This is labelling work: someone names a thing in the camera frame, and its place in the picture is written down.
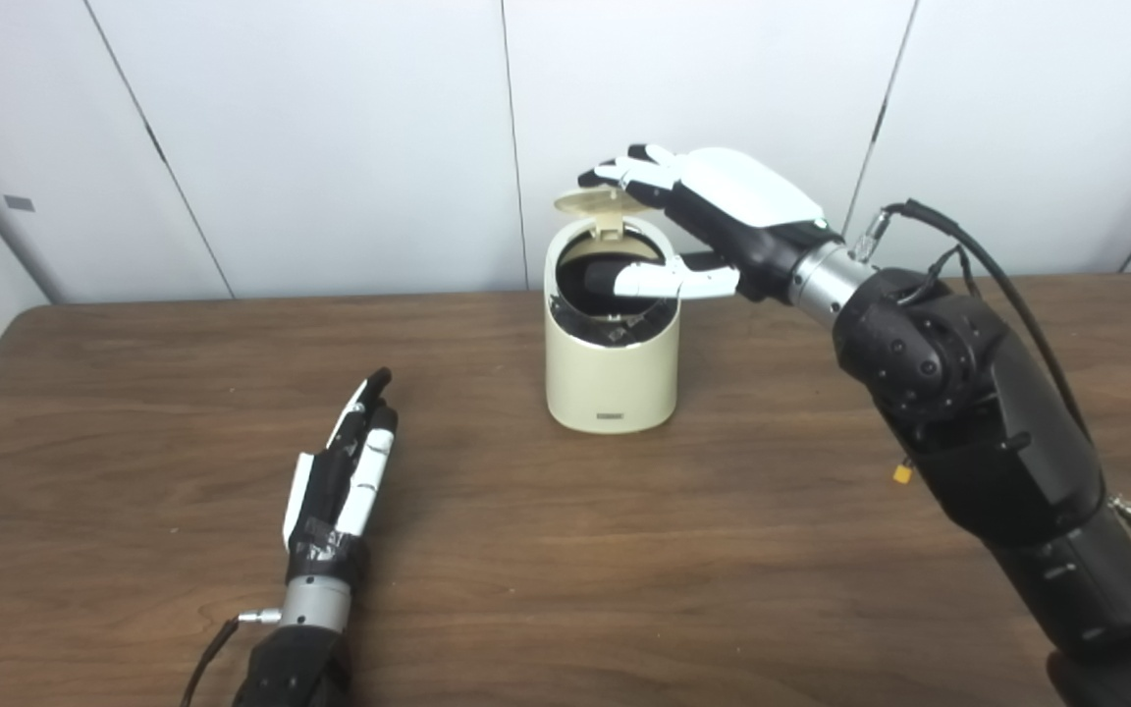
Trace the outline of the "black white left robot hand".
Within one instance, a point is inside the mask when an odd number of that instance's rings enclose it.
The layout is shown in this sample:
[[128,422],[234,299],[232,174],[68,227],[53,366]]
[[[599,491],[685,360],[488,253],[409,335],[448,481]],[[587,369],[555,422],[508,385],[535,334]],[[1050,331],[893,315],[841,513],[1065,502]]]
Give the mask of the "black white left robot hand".
[[392,380],[391,368],[377,368],[351,394],[323,449],[297,457],[282,531],[287,583],[313,576],[357,589],[364,581],[364,531],[399,425],[383,398]]

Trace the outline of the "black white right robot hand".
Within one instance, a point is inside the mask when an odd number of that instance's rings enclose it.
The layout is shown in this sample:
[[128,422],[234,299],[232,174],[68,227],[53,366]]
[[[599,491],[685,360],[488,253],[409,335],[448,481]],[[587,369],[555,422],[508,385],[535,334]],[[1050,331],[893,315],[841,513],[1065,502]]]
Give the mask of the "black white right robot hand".
[[633,144],[624,155],[577,179],[580,188],[611,187],[659,210],[708,248],[706,264],[685,255],[664,264],[592,265],[585,287],[639,299],[714,299],[741,294],[751,301],[793,303],[795,270],[839,233],[824,210],[789,180],[736,149],[708,147],[676,153]]

